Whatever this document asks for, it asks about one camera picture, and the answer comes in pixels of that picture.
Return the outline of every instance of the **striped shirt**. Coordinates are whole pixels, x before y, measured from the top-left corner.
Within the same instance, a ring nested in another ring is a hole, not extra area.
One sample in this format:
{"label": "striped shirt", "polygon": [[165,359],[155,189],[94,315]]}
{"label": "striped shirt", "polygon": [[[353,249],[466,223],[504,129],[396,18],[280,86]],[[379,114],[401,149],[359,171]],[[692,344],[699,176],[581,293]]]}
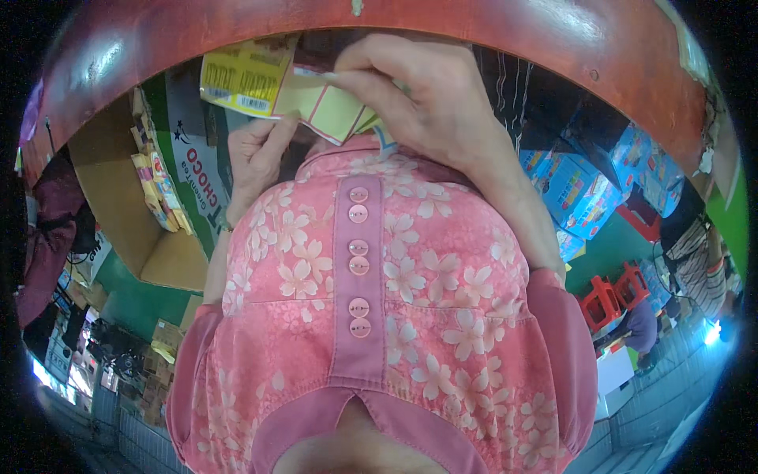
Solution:
{"label": "striped shirt", "polygon": [[666,255],[676,261],[676,281],[708,319],[719,315],[726,297],[724,259],[708,266],[708,233],[700,219],[669,249]]}

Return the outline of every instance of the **blue cardboard box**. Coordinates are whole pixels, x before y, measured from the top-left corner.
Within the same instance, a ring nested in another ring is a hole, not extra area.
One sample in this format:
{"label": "blue cardboard box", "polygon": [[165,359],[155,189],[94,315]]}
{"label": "blue cardboard box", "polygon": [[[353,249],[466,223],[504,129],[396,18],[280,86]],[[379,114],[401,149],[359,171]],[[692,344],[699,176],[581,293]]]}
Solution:
{"label": "blue cardboard box", "polygon": [[554,152],[540,168],[535,188],[558,226],[587,240],[597,234],[625,196],[575,153]]}
{"label": "blue cardboard box", "polygon": [[567,127],[561,135],[595,168],[605,174],[622,193],[631,192],[634,183],[638,182],[640,162],[650,155],[650,136],[630,123],[619,141],[607,152],[595,142],[573,133],[572,129]]}
{"label": "blue cardboard box", "polygon": [[586,242],[583,238],[577,237],[571,232],[562,229],[555,219],[553,219],[553,227],[556,229],[556,237],[558,238],[558,250],[560,251],[561,259],[563,262],[568,262],[574,258],[574,256],[579,252],[579,250],[581,250]]}
{"label": "blue cardboard box", "polygon": [[684,172],[674,160],[653,142],[652,153],[638,165],[637,183],[645,200],[662,217],[669,217],[681,198]]}

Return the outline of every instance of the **barcode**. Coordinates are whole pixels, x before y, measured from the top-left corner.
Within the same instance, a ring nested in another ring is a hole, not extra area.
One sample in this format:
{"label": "barcode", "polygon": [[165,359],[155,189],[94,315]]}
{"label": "barcode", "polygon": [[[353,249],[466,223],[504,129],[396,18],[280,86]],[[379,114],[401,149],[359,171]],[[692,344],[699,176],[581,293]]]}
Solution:
{"label": "barcode", "polygon": [[205,93],[209,96],[214,96],[216,99],[222,99],[230,102],[232,99],[232,93],[226,89],[218,89],[217,87],[206,87]]}
{"label": "barcode", "polygon": [[268,100],[254,99],[252,97],[237,95],[237,105],[240,107],[251,108],[259,112],[268,111]]}

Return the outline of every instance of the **stool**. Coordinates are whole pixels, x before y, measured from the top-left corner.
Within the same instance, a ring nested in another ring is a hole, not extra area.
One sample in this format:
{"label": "stool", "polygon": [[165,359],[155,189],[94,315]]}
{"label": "stool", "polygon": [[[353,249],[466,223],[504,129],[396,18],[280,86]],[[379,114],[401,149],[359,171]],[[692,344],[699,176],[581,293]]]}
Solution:
{"label": "stool", "polygon": [[642,276],[637,260],[633,265],[624,262],[624,274],[613,285],[613,293],[622,308],[632,310],[641,301],[645,301],[650,296],[650,289],[647,287],[645,278]]}
{"label": "stool", "polygon": [[594,276],[590,281],[592,282],[590,294],[582,299],[579,297],[576,299],[590,330],[598,332],[605,325],[621,316],[621,310],[608,277]]}
{"label": "stool", "polygon": [[651,208],[638,190],[632,192],[626,202],[616,207],[616,212],[650,243],[661,238],[661,216]]}

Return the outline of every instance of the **light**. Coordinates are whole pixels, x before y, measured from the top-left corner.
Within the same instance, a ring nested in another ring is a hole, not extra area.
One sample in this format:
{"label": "light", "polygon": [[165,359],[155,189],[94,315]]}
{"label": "light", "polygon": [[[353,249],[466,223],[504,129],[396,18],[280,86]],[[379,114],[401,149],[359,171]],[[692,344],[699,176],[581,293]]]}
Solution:
{"label": "light", "polygon": [[719,339],[719,333],[721,332],[721,325],[718,321],[708,330],[706,334],[706,345],[709,346]]}

